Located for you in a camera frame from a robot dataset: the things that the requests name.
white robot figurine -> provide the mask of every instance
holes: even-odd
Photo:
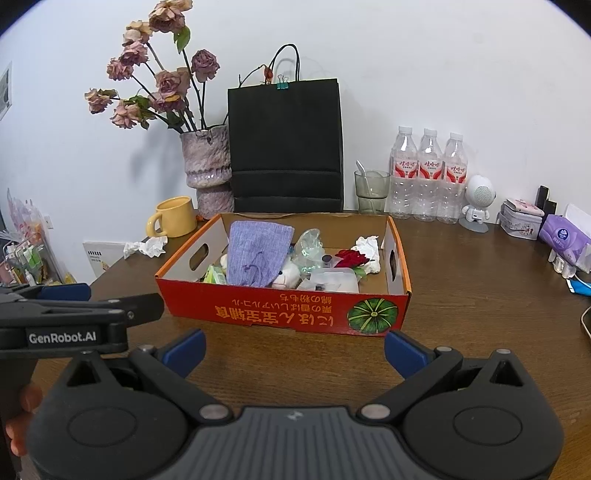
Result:
[[[462,226],[476,232],[487,232],[488,227],[482,222],[491,217],[488,207],[495,198],[496,192],[489,179],[481,175],[471,177],[466,184],[466,200],[469,205],[462,209],[462,215],[466,215],[465,219],[460,220]]]

human hand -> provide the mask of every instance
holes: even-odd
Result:
[[[12,440],[10,449],[16,456],[22,457],[27,454],[25,445],[27,430],[33,419],[33,410],[41,404],[42,399],[43,392],[34,383],[23,387],[19,393],[19,401],[24,412],[6,422],[6,434]]]

pumpkin illustration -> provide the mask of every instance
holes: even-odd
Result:
[[[398,307],[386,299],[362,300],[349,310],[347,319],[353,330],[371,335],[390,329],[396,322]]]

white paper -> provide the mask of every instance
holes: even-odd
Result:
[[[379,248],[377,236],[374,235],[367,238],[360,236],[355,242],[355,246],[351,247],[351,250],[357,250],[360,254],[369,258],[369,262],[365,265],[361,265],[361,268],[363,268],[365,273],[379,273]]]
[[[153,236],[147,242],[127,242],[123,247],[123,258],[128,258],[134,252],[140,252],[150,258],[159,257],[164,253],[167,236]]]
[[[591,238],[591,216],[589,216],[589,214],[582,211],[576,205],[569,203],[566,206],[564,218]]]

red flower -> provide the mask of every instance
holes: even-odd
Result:
[[[369,258],[360,254],[357,250],[341,250],[335,256],[342,258],[342,260],[335,265],[335,268],[355,268],[369,262]]]
[[[265,75],[265,83],[272,83],[273,82],[273,70],[271,70],[267,65],[265,65],[264,75]]]

